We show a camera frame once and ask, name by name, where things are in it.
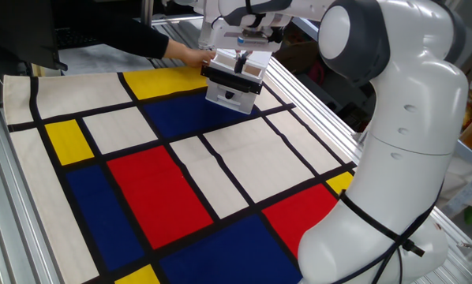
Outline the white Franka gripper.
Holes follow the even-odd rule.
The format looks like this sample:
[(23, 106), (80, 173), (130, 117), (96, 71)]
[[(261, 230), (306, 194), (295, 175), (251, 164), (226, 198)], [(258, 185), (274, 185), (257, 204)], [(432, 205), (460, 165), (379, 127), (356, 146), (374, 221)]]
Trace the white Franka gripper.
[[(203, 22), (198, 39), (202, 50), (256, 50), (275, 52), (283, 42), (283, 28), (265, 28), (262, 31), (230, 26), (225, 21), (214, 24)], [(234, 72), (241, 73), (247, 60), (247, 53), (237, 53)]]

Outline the person's bare hand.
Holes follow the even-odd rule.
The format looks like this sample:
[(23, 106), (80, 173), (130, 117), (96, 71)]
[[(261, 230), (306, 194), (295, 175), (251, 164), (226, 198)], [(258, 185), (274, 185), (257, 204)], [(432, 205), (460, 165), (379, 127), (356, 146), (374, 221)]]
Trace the person's bare hand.
[(187, 47), (180, 53), (178, 58), (187, 66), (200, 67), (207, 65), (214, 59), (215, 52), (213, 50), (194, 50)]

